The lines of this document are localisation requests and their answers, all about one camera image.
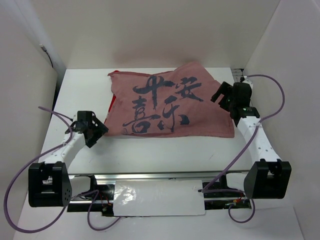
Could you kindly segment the red printed pillowcase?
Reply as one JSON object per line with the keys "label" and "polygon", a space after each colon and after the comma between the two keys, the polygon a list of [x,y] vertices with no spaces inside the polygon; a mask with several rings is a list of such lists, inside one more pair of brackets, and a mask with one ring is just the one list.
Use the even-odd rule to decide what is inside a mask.
{"label": "red printed pillowcase", "polygon": [[114,71],[109,77],[109,136],[235,136],[229,114],[211,101],[221,84],[197,62],[154,74]]}

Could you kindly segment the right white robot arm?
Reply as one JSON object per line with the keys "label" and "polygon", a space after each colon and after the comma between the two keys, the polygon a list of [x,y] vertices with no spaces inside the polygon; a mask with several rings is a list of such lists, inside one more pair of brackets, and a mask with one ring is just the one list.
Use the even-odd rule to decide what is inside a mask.
{"label": "right white robot arm", "polygon": [[[262,126],[258,110],[250,105],[253,85],[247,81],[230,85],[223,82],[211,101],[229,112],[235,126],[245,139],[245,146],[234,160],[213,179],[226,179],[218,184],[223,196],[230,196],[235,189],[241,190],[250,199],[282,199],[286,195],[292,167],[281,160],[273,149]],[[249,151],[253,165],[248,173],[228,173],[245,151]]]}

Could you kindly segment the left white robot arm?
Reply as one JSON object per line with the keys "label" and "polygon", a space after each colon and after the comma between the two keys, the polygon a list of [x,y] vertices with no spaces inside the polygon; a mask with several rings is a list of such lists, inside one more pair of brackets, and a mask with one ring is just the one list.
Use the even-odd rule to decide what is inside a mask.
{"label": "left white robot arm", "polygon": [[83,195],[92,200],[99,187],[92,174],[71,177],[68,169],[84,148],[92,148],[108,132],[93,111],[78,111],[70,129],[65,131],[62,146],[43,161],[28,168],[28,202],[37,207],[66,207],[73,197]]}

